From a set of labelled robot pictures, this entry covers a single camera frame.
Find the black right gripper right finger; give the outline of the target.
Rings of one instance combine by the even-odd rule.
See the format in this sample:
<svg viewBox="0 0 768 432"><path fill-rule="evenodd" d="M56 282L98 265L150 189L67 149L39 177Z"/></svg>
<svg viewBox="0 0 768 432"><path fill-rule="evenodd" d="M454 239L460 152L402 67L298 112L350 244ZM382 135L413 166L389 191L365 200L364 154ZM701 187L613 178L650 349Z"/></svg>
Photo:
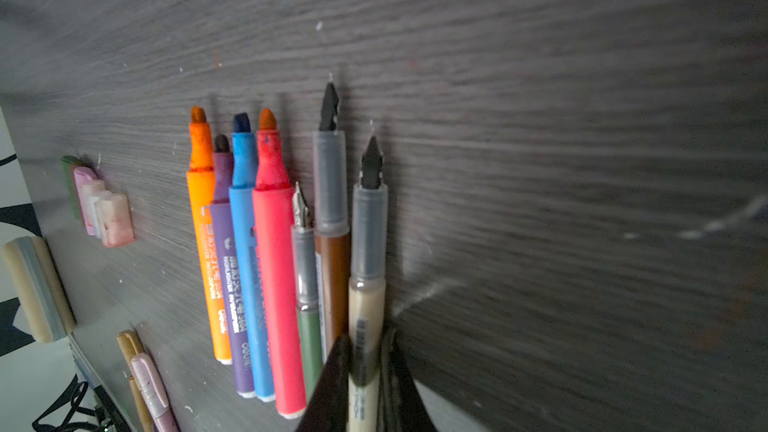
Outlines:
<svg viewBox="0 0 768 432"><path fill-rule="evenodd" d="M398 345L398 330L388 325L380 349L379 430L436 432Z"/></svg>

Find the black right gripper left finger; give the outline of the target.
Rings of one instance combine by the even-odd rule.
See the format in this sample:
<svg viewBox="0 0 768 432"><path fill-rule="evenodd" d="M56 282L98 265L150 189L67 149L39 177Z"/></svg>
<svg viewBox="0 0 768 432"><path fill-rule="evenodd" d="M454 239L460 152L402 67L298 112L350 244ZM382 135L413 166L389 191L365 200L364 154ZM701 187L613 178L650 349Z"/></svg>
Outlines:
<svg viewBox="0 0 768 432"><path fill-rule="evenodd" d="M352 344L347 333L334 343L296 432L345 432Z"/></svg>

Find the green marker pen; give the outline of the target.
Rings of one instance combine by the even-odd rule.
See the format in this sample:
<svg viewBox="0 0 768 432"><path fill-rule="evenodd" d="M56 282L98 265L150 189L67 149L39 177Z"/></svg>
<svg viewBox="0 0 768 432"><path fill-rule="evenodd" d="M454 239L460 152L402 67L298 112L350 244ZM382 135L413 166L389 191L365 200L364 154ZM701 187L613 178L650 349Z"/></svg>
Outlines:
<svg viewBox="0 0 768 432"><path fill-rule="evenodd" d="M317 281L315 238L309 207L299 183L292 196L291 228L296 285L296 311L302 371L307 402L310 402L323 368L320 299Z"/></svg>

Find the cream green-capped pen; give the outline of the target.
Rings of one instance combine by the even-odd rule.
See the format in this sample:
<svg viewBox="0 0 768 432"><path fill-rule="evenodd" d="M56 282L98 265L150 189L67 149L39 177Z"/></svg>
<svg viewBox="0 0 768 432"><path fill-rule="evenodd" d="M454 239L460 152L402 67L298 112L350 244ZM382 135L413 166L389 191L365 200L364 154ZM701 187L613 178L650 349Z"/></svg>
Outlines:
<svg viewBox="0 0 768 432"><path fill-rule="evenodd" d="M353 190L352 252L349 279L349 335L352 344L348 381L348 429L377 429L380 347L386 291L388 189L383 183L383 154L371 136L361 158Z"/></svg>

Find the purple marker pen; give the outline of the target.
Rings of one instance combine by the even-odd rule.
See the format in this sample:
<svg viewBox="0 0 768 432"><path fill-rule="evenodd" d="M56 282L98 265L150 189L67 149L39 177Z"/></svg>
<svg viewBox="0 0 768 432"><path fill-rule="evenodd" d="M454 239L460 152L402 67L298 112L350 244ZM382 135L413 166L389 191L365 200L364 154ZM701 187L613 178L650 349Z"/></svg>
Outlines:
<svg viewBox="0 0 768 432"><path fill-rule="evenodd" d="M213 161L215 185L209 211L222 284L232 370L236 392L239 396L249 399L255 398L256 392L229 199L229 188L233 182L234 157L229 140L224 134L218 134L214 138Z"/></svg>

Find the blue marker pen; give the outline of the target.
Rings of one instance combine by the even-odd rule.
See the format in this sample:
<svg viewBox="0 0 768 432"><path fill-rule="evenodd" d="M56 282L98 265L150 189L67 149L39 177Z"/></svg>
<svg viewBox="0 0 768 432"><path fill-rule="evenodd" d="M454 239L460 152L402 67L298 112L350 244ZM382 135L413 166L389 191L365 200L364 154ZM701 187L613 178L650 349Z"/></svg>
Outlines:
<svg viewBox="0 0 768 432"><path fill-rule="evenodd" d="M229 188L241 278L245 323L256 397L269 403L275 400L268 346L267 325L260 278L258 243L254 232L252 191L258 170L256 135L247 113L233 118L232 150L234 169Z"/></svg>

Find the dark brown marker pen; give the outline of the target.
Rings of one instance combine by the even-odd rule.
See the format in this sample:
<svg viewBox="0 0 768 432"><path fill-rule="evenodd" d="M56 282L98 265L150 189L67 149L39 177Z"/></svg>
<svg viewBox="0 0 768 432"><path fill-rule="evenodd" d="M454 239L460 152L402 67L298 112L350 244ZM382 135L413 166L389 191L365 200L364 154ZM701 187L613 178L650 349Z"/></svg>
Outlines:
<svg viewBox="0 0 768 432"><path fill-rule="evenodd" d="M324 357L348 328L350 225L346 137L338 128L339 102L334 83L328 82L320 109L320 123L312 134L315 253Z"/></svg>

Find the orange marker pen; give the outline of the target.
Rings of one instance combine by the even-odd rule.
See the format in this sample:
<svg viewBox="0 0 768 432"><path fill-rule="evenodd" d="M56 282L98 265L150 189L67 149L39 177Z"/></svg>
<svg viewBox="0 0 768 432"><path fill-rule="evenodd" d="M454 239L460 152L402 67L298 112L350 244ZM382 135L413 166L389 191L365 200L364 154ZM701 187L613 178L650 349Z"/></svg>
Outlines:
<svg viewBox="0 0 768 432"><path fill-rule="evenodd" d="M232 356L224 310L223 290L217 262L213 224L208 210L214 198L215 188L213 140L205 111L199 106L193 106L190 111L189 137L191 153L186 172L186 182L213 353L218 362L231 365Z"/></svg>

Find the dark green pen cap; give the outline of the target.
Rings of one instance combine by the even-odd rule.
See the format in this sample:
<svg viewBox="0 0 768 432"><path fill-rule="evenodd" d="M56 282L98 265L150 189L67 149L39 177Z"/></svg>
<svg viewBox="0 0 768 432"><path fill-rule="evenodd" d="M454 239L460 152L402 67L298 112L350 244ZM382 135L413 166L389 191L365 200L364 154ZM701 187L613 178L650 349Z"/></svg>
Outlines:
<svg viewBox="0 0 768 432"><path fill-rule="evenodd" d="M60 159L62 171L64 174L64 183L68 193L69 205L72 210L74 218L81 222L82 213L80 208L80 201L77 192L77 187L74 179L74 171L76 168L83 165L79 158L71 155L64 155Z"/></svg>

